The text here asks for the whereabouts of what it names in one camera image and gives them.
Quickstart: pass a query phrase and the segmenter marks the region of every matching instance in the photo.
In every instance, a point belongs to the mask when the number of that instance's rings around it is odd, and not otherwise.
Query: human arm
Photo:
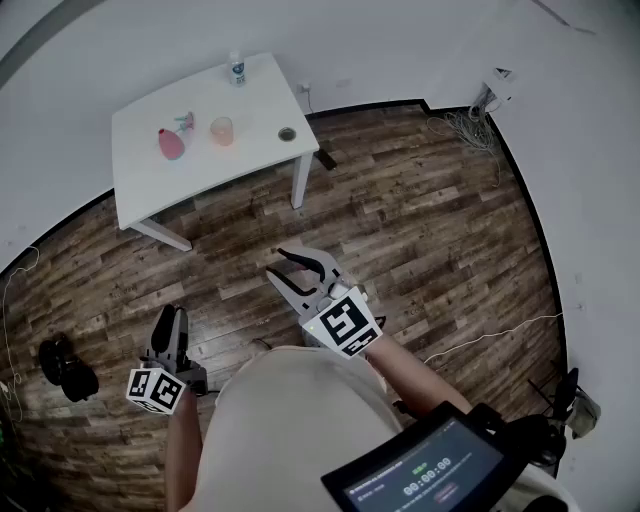
[[[169,418],[164,467],[166,512],[178,512],[191,501],[201,454],[202,435],[196,396],[185,390]]]
[[[418,416],[424,416],[445,400],[465,414],[471,411],[469,402],[453,386],[391,336],[383,334],[365,349],[365,354],[407,407]]]

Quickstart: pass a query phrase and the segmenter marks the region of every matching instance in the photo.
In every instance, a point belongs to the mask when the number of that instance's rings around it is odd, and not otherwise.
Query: wooden floor
[[[264,271],[292,271],[274,253],[283,244],[331,252],[366,286],[374,312],[387,316],[385,330],[423,359],[555,313],[539,241],[504,157],[495,188],[490,155],[439,121],[430,124],[446,135],[432,133],[426,121],[419,107],[313,121],[339,166],[327,172],[314,162],[303,207],[289,203],[290,164],[234,181],[158,216],[193,241],[188,253],[120,231],[113,197],[42,242],[38,267],[12,282],[7,321],[23,377],[16,430],[60,493],[61,510],[162,509],[167,420],[129,404],[124,392],[163,304],[187,309],[191,356],[206,367],[211,390],[252,356],[253,338],[301,343],[296,315]],[[39,344],[58,331],[98,375],[100,391],[88,402],[69,402],[38,368]],[[544,409],[527,378],[546,380],[559,358],[556,323],[541,320],[429,365],[472,403],[513,419]],[[0,361],[6,368],[4,354]],[[200,399],[203,428],[214,396]]]

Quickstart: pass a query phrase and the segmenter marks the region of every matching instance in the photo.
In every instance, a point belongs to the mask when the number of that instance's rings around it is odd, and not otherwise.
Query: water bottle
[[[231,84],[236,87],[243,86],[246,78],[244,75],[244,59],[240,56],[240,52],[233,51],[229,53],[228,66]]]

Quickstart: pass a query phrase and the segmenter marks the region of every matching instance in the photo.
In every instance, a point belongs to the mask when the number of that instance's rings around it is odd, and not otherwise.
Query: table leg
[[[309,169],[311,168],[311,159],[313,153],[296,158],[295,168],[293,171],[293,190],[291,192],[291,204],[294,208],[302,206],[304,199],[304,190],[307,187],[307,178],[309,177]]]
[[[161,242],[169,244],[181,251],[191,250],[191,242],[189,242],[189,240],[176,235],[173,231],[169,231],[167,228],[161,226],[157,222],[153,222],[151,219],[140,221],[137,224],[133,224],[131,227],[136,231],[140,231],[140,233],[155,238],[156,240],[160,240]]]

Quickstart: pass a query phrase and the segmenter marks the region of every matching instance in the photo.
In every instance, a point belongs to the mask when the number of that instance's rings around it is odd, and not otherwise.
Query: person's right arm
[[[374,368],[418,416],[424,416],[445,400],[465,414],[471,411],[471,404],[453,386],[391,336],[383,334],[364,352]]]

